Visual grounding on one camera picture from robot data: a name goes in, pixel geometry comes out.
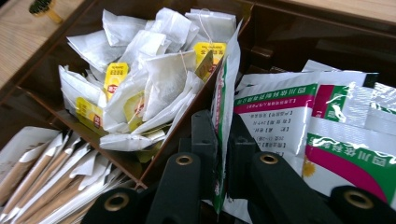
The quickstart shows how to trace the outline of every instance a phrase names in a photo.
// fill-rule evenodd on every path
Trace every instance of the yellow label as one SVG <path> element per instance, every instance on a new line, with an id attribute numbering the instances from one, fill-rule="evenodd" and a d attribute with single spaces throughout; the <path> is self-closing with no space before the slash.
<path id="1" fill-rule="evenodd" d="M 102 108 L 91 104 L 82 97 L 77 98 L 76 105 L 77 117 L 81 123 L 100 135 L 107 134 L 107 132 L 103 130 Z"/>
<path id="2" fill-rule="evenodd" d="M 129 98 L 123 107 L 124 115 L 126 120 L 128 120 L 128 126 L 131 132 L 143 123 L 143 116 L 140 115 L 140 112 L 143 109 L 144 103 L 144 91 L 140 91 L 135 96 Z"/>
<path id="3" fill-rule="evenodd" d="M 194 50 L 197 54 L 197 64 L 201 62 L 201 60 L 206 56 L 206 54 L 213 50 L 213 64 L 217 65 L 221 58 L 224 56 L 225 49 L 227 44 L 225 43 L 207 43 L 207 42 L 198 42 L 194 46 Z"/>
<path id="4" fill-rule="evenodd" d="M 128 75 L 127 63 L 111 63 L 108 66 L 105 78 L 105 93 L 107 100 L 110 100 L 126 75 Z"/>

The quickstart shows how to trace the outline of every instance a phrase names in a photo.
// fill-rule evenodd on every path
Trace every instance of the white tea bag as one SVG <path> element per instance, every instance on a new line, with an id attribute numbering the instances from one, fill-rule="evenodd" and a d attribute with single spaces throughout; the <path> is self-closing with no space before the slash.
<path id="1" fill-rule="evenodd" d="M 126 47 L 111 47 L 105 30 L 87 35 L 68 36 L 67 39 L 70 47 L 101 73 L 104 73 L 107 66 L 115 62 L 126 49 Z"/>
<path id="2" fill-rule="evenodd" d="M 106 95 L 103 90 L 91 84 L 80 74 L 68 71 L 68 67 L 59 65 L 59 75 L 61 77 L 61 90 L 64 94 L 65 107 L 70 113 L 76 112 L 76 100 L 78 97 L 90 101 L 91 103 L 106 107 Z"/>
<path id="3" fill-rule="evenodd" d="M 133 64 L 142 63 L 145 58 L 165 54 L 169 44 L 170 42 L 166 41 L 166 35 L 141 30 L 119 58 L 119 63 L 128 63 L 131 70 L 142 69 L 142 65 L 133 66 Z"/>
<path id="4" fill-rule="evenodd" d="M 126 120 L 123 107 L 133 96 L 143 91 L 146 87 L 149 74 L 146 70 L 139 70 L 140 74 L 135 74 L 125 78 L 117 91 L 108 101 L 103 111 L 103 128 L 109 133 L 129 132 L 128 120 Z"/>
<path id="5" fill-rule="evenodd" d="M 146 61 L 148 83 L 145 88 L 143 121 L 152 119 L 183 92 L 187 71 L 195 69 L 195 57 L 194 51 L 187 51 Z"/>
<path id="6" fill-rule="evenodd" d="M 205 42 L 227 43 L 236 30 L 235 15 L 204 9 L 192 9 L 185 15 L 199 27 L 198 34 L 206 38 Z"/>
<path id="7" fill-rule="evenodd" d="M 189 45 L 199 31 L 199 27 L 190 20 L 166 7 L 157 12 L 155 22 L 147 28 L 149 31 L 166 35 L 166 38 L 171 41 L 167 51 L 170 53 L 176 53 L 184 45 Z"/>
<path id="8" fill-rule="evenodd" d="M 145 29 L 147 23 L 146 20 L 134 17 L 116 16 L 105 9 L 102 22 L 111 47 L 127 46 L 137 32 Z"/>
<path id="9" fill-rule="evenodd" d="M 149 119 L 147 122 L 137 127 L 133 133 L 144 133 L 148 130 L 154 129 L 155 127 L 168 123 L 169 121 L 172 121 L 179 109 L 184 104 L 186 104 L 190 98 L 195 95 L 203 86 L 204 82 L 193 72 L 189 71 L 183 92 L 172 102 L 172 104 L 167 106 L 154 118 Z"/>

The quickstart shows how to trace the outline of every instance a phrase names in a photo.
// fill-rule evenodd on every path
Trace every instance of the wooden surface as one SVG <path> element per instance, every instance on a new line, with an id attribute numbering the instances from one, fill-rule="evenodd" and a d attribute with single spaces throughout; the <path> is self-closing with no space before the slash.
<path id="1" fill-rule="evenodd" d="M 64 19 L 83 0 L 58 0 L 54 10 Z M 290 0 L 396 23 L 396 0 Z M 0 88 L 59 27 L 47 16 L 35 17 L 33 0 L 9 0 L 0 8 Z"/>
<path id="2" fill-rule="evenodd" d="M 66 19 L 83 0 L 58 0 L 54 11 Z M 0 88 L 60 26 L 29 13 L 33 0 L 9 0 L 0 8 Z"/>

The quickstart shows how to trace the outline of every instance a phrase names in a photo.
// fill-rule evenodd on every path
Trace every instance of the pink stripe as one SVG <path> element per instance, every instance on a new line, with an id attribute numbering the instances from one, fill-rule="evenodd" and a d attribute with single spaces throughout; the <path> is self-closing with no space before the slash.
<path id="1" fill-rule="evenodd" d="M 245 114 L 251 112 L 280 110 L 280 109 L 303 107 L 303 106 L 312 108 L 313 104 L 314 104 L 313 95 L 299 95 L 299 96 L 292 96 L 282 99 L 255 102 L 246 105 L 238 105 L 233 108 L 233 111 L 237 114 Z"/>
<path id="2" fill-rule="evenodd" d="M 312 117 L 324 118 L 326 115 L 327 102 L 332 97 L 332 91 L 334 90 L 333 85 L 320 85 L 315 98 L 314 108 L 312 109 Z"/>
<path id="3" fill-rule="evenodd" d="M 337 175 L 340 175 L 356 187 L 373 193 L 379 199 L 387 203 L 387 197 L 381 187 L 376 183 L 373 177 L 370 176 L 370 174 L 358 165 L 330 152 L 312 146 L 306 147 L 305 155 L 310 161 Z"/>

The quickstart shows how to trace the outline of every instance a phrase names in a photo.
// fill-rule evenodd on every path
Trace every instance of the brass ring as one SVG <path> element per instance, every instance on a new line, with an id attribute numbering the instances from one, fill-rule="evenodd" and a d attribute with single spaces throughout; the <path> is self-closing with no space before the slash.
<path id="1" fill-rule="evenodd" d="M 270 155 L 270 154 L 263 154 L 260 156 L 260 160 L 267 164 L 276 164 L 278 162 L 277 157 Z"/>
<path id="2" fill-rule="evenodd" d="M 176 158 L 176 163 L 179 165 L 189 165 L 192 163 L 191 156 L 179 156 Z"/>
<path id="3" fill-rule="evenodd" d="M 352 205 L 362 208 L 362 209 L 370 209 L 374 207 L 373 202 L 364 194 L 356 191 L 356 190 L 348 190 L 344 193 L 344 197 L 346 201 L 351 203 Z"/>
<path id="4" fill-rule="evenodd" d="M 112 203 L 111 201 L 112 201 L 113 199 L 116 199 L 116 198 L 122 199 L 122 202 L 121 202 L 121 203 L 117 203 L 117 204 Z M 118 192 L 118 193 L 113 194 L 111 197 L 109 197 L 109 198 L 106 200 L 106 202 L 105 202 L 105 209 L 106 209 L 107 211 L 109 211 L 109 212 L 117 212 L 117 211 L 119 211 L 121 208 L 125 207 L 125 206 L 128 204 L 128 202 L 129 202 L 129 196 L 128 196 L 128 194 L 122 193 L 122 192 Z"/>

